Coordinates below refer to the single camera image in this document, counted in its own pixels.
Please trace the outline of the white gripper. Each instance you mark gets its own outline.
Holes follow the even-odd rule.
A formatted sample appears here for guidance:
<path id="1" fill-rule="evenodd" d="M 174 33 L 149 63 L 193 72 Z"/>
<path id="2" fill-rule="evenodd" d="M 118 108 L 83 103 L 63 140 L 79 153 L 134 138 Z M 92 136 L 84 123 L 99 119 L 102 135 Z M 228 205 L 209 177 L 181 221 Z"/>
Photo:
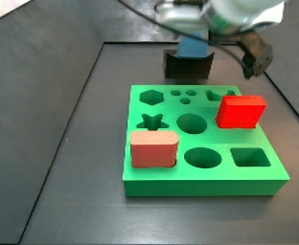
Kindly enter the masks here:
<path id="1" fill-rule="evenodd" d="M 207 25 L 201 18 L 206 0 L 159 0 L 155 5 L 157 21 L 185 33 L 202 33 Z"/>

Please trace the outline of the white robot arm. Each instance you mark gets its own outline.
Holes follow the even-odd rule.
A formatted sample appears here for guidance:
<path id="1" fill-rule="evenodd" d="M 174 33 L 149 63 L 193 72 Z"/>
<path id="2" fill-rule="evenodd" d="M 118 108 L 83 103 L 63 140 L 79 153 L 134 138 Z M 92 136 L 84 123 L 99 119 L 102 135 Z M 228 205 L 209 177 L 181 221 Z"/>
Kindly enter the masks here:
<path id="1" fill-rule="evenodd" d="M 157 21 L 185 33 L 230 35 L 265 30 L 284 20 L 288 0 L 162 0 Z"/>

